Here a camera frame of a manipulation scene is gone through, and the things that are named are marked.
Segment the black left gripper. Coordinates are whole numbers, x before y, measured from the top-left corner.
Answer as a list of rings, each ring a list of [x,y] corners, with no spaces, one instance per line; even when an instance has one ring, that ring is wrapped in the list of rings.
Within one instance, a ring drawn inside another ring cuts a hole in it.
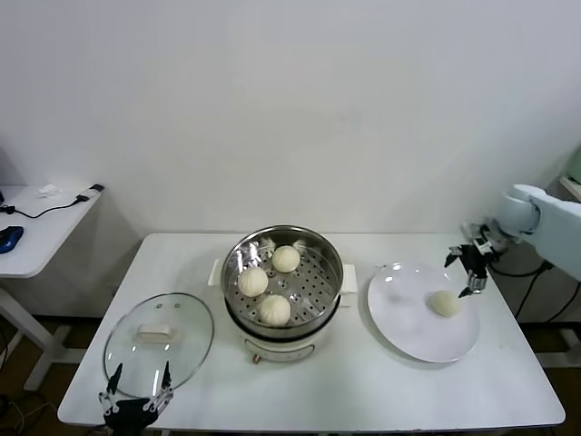
[[[117,401],[117,388],[123,365],[118,364],[105,391],[99,393],[104,423],[117,436],[141,436],[157,420],[157,411],[163,411],[173,398],[170,363],[164,365],[161,384],[150,400],[141,398]]]

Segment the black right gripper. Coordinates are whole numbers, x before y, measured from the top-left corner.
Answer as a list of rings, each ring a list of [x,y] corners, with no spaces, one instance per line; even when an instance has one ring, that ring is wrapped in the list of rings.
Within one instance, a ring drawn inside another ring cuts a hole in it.
[[[467,286],[458,297],[481,294],[487,284],[487,266],[493,261],[493,253],[490,250],[482,252],[476,245],[453,246],[449,248],[444,267],[448,268],[457,259],[468,273]]]

